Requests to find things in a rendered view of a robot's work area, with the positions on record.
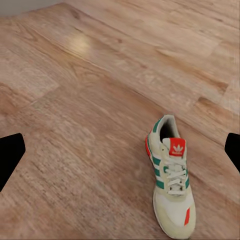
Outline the gym shoe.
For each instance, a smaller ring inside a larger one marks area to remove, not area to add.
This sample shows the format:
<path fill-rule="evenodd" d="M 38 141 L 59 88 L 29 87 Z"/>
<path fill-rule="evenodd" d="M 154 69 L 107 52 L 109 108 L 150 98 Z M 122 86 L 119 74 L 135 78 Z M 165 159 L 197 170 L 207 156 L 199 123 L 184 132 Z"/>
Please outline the gym shoe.
<path fill-rule="evenodd" d="M 162 231 L 172 240 L 189 240 L 196 227 L 196 205 L 187 168 L 187 141 L 175 117 L 164 115 L 145 139 L 154 165 L 153 207 Z"/>

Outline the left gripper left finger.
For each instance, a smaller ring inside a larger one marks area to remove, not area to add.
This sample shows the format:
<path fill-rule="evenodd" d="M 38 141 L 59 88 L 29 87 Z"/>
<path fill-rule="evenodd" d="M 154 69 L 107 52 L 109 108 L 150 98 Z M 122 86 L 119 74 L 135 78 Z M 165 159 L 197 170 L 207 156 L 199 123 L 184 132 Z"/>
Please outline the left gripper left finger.
<path fill-rule="evenodd" d="M 0 192 L 26 151 L 21 133 L 0 138 Z"/>

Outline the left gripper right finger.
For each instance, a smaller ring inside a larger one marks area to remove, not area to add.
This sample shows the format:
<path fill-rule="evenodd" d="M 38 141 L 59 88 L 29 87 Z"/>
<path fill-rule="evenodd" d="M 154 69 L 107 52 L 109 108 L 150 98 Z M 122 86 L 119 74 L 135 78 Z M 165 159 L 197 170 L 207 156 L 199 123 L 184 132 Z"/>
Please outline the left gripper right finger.
<path fill-rule="evenodd" d="M 229 133 L 224 150 L 240 172 L 240 134 Z"/>

